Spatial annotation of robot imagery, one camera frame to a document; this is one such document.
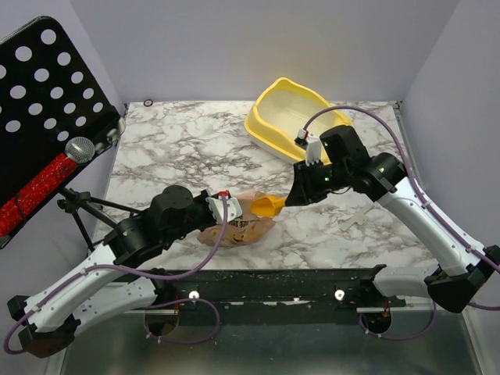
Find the pink cat litter bag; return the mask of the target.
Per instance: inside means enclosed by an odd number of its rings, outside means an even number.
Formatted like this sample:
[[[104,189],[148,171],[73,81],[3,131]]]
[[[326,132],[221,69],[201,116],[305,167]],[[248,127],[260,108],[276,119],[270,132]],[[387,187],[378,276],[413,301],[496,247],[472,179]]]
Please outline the pink cat litter bag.
[[[253,191],[237,196],[243,215],[228,223],[220,246],[251,245],[259,241],[276,225],[276,221],[272,218],[257,216],[251,211],[251,203],[264,195],[261,191]]]

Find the yellow plastic litter scoop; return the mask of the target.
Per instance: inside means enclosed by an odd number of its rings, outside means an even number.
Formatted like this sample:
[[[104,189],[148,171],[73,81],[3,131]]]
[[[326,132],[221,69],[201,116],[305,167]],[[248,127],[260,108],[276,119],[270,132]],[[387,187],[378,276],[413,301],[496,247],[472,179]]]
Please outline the yellow plastic litter scoop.
[[[285,207],[286,198],[277,197],[274,195],[265,195],[255,199],[251,203],[251,211],[253,214],[261,217],[275,217]]]

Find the yellow plastic litter box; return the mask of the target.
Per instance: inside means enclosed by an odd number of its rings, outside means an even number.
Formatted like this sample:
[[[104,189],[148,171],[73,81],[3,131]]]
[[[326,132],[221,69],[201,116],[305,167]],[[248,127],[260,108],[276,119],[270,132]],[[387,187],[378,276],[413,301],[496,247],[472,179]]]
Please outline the yellow plastic litter box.
[[[255,101],[245,118],[253,143],[289,164],[305,158],[295,144],[298,131],[331,104],[314,90],[286,77],[275,80]]]

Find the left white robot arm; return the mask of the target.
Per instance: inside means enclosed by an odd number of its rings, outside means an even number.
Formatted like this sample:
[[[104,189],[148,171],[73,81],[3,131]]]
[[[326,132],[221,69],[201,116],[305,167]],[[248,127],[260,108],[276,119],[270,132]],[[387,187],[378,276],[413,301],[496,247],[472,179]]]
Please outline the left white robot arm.
[[[238,200],[226,191],[193,196],[179,185],[165,188],[147,209],[116,224],[83,262],[52,286],[9,300],[16,323],[5,336],[4,351],[46,358],[72,344],[84,330],[120,313],[204,303],[194,295],[177,295],[171,284],[200,271],[215,255],[229,222],[240,215]],[[140,270],[175,241],[215,225],[220,226],[216,242],[193,269],[174,274]]]

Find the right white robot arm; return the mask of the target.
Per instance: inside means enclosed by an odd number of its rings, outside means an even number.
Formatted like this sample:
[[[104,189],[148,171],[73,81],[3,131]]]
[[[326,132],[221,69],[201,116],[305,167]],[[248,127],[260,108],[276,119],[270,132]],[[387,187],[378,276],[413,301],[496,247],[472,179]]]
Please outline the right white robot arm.
[[[305,149],[305,160],[294,164],[287,207],[351,188],[399,218],[437,260],[435,267],[385,266],[360,285],[361,300],[375,306],[386,297],[431,298],[450,313],[462,312],[499,264],[499,247],[458,239],[464,230],[431,205],[404,165],[390,153],[370,156],[353,127],[333,127],[320,137],[301,129],[295,142]]]

